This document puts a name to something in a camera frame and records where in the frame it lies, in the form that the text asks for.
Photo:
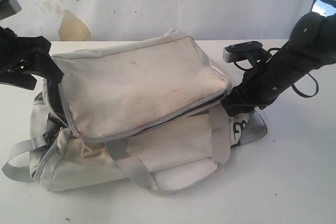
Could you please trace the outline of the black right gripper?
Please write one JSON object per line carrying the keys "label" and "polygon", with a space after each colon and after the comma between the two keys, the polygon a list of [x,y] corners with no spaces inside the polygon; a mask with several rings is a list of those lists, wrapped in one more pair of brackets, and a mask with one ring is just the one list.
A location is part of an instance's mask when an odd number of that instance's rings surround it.
{"label": "black right gripper", "polygon": [[261,64],[245,71],[241,84],[222,98],[229,116],[250,113],[255,107],[267,107],[278,98],[278,67]]}

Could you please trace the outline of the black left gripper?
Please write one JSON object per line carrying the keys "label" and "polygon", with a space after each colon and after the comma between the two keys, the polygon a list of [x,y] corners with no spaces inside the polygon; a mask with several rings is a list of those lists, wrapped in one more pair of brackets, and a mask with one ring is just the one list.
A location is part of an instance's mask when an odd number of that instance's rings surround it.
{"label": "black left gripper", "polygon": [[[34,90],[36,79],[43,77],[61,83],[64,73],[49,55],[51,42],[45,37],[19,37],[9,28],[1,28],[1,84]],[[15,73],[23,67],[23,72]]]}

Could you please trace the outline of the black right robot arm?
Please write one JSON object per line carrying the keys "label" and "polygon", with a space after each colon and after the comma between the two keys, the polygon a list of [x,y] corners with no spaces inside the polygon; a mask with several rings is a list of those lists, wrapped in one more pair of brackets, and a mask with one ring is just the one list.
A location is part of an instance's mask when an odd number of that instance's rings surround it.
{"label": "black right robot arm", "polygon": [[302,16],[281,48],[265,50],[258,41],[225,47],[223,58],[236,64],[248,60],[242,82],[221,100],[230,116],[264,109],[312,70],[335,63],[335,15]]}

